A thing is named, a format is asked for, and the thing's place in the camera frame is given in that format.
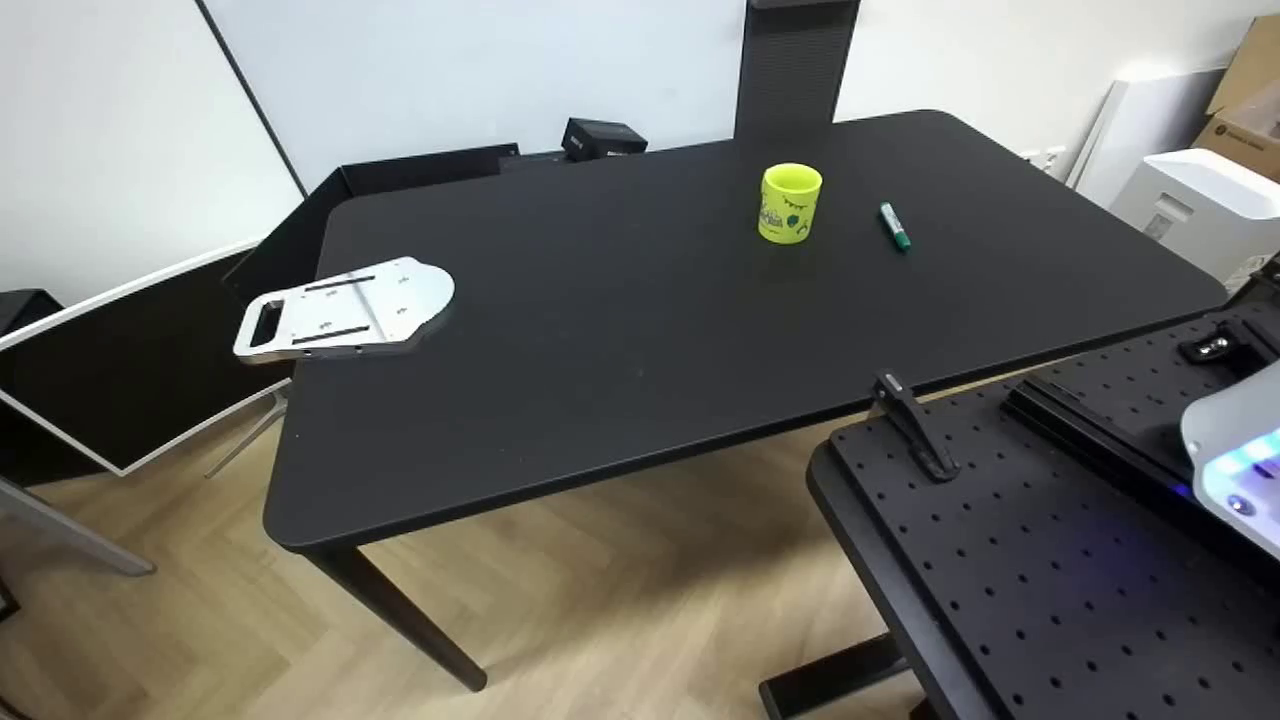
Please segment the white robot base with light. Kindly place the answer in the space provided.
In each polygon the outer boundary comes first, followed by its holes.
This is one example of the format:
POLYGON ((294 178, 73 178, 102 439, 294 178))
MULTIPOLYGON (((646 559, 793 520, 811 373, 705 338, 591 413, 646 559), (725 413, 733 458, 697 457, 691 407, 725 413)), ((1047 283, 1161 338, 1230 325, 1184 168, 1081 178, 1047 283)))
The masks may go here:
POLYGON ((1280 559, 1280 359, 1178 413, 1192 497, 1280 559))

